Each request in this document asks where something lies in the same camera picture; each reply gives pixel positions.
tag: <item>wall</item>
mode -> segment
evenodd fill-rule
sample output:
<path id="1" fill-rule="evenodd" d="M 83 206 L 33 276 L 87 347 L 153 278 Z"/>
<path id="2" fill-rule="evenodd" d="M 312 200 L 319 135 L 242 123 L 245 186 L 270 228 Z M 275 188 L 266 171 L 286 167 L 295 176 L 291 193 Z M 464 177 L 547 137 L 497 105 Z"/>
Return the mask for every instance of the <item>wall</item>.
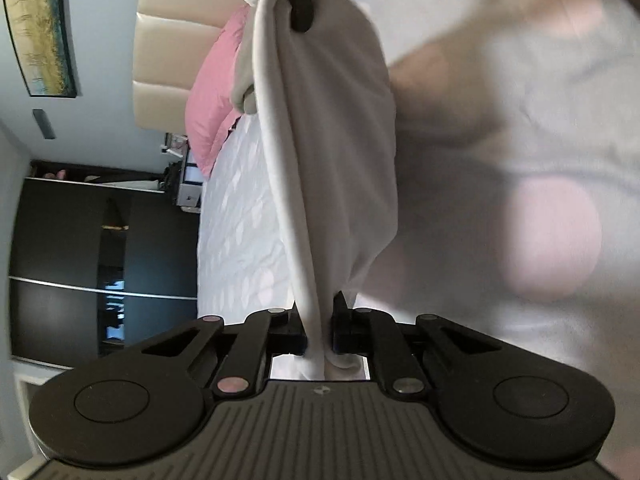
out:
<path id="1" fill-rule="evenodd" d="M 161 171 L 160 132 L 134 125 L 133 37 L 138 0 L 66 0 L 66 24 L 75 64 L 76 99 L 29 97 L 0 6 L 0 125 L 34 158 Z M 31 115 L 46 111 L 58 136 L 43 139 Z"/>
<path id="2" fill-rule="evenodd" d="M 10 359 L 8 266 L 18 198 L 29 157 L 0 128 L 0 477 L 31 457 L 15 396 Z"/>

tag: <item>leather headboard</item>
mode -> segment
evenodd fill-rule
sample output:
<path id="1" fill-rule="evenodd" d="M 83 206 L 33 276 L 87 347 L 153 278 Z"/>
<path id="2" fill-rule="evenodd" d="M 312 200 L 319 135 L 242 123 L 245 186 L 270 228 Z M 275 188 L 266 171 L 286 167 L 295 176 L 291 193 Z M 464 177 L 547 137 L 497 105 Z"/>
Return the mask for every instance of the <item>leather headboard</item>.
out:
<path id="1" fill-rule="evenodd" d="M 242 0 L 138 0 L 133 105 L 141 128 L 184 133 L 198 70 Z"/>

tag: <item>pillow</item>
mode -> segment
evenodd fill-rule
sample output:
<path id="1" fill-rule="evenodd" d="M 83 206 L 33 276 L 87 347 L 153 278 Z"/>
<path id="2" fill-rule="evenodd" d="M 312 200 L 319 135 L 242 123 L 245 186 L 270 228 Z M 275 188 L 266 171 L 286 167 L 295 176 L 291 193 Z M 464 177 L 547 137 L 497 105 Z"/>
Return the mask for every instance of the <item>pillow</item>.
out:
<path id="1" fill-rule="evenodd" d="M 209 178 L 229 130 L 241 113 L 234 110 L 231 90 L 234 66 L 249 12 L 242 6 L 226 22 L 191 88 L 184 123 L 196 164 Z"/>

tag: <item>yellow painting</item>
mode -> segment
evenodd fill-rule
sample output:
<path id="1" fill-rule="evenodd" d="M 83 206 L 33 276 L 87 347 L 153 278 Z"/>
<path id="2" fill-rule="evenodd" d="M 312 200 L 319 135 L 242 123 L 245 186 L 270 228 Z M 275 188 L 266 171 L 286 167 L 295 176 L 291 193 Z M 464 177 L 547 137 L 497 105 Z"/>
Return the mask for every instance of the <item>yellow painting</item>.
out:
<path id="1" fill-rule="evenodd" d="M 63 0 L 3 0 L 15 55 L 31 96 L 76 97 Z"/>

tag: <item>padded headboard panel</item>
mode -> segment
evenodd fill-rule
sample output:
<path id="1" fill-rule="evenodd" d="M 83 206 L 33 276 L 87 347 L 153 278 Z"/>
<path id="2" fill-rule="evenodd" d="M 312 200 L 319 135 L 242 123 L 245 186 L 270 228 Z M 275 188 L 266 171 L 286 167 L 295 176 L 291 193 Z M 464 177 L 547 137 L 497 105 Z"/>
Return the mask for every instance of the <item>padded headboard panel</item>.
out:
<path id="1" fill-rule="evenodd" d="M 141 128 L 184 133 L 198 70 L 242 0 L 138 0 L 133 105 Z"/>

